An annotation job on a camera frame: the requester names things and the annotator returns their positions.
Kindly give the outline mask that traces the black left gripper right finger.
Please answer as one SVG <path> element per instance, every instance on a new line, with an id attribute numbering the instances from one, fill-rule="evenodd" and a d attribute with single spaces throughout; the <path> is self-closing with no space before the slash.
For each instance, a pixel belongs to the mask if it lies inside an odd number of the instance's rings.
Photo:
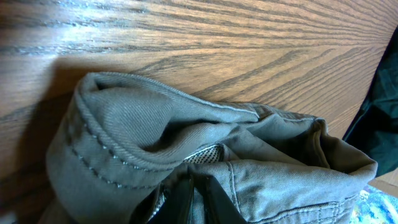
<path id="1" fill-rule="evenodd" d="M 247 224 L 214 177 L 205 177 L 203 202 L 207 224 Z"/>

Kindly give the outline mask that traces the black shorts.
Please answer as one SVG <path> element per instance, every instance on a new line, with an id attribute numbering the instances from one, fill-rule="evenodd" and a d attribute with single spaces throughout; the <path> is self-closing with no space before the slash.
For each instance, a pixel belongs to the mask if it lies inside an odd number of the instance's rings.
<path id="1" fill-rule="evenodd" d="M 396 30 L 343 140 L 378 163 L 376 177 L 397 169 Z"/>

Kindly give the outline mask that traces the grey shorts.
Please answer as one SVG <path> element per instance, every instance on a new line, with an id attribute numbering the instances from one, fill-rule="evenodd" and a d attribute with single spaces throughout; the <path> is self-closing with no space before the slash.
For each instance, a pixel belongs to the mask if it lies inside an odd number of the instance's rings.
<path id="1" fill-rule="evenodd" d="M 46 166 L 55 200 L 41 223 L 147 223 L 188 176 L 191 223 L 206 223 L 205 177 L 247 223 L 348 223 L 377 171 L 316 116 L 108 72 L 78 82 Z"/>

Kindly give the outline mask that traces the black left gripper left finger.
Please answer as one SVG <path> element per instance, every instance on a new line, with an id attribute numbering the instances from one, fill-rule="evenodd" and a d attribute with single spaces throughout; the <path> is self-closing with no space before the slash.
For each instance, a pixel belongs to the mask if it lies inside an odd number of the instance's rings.
<path id="1" fill-rule="evenodd" d="M 148 224 L 189 224 L 192 221 L 194 180 L 188 176 L 180 180 L 159 211 Z"/>

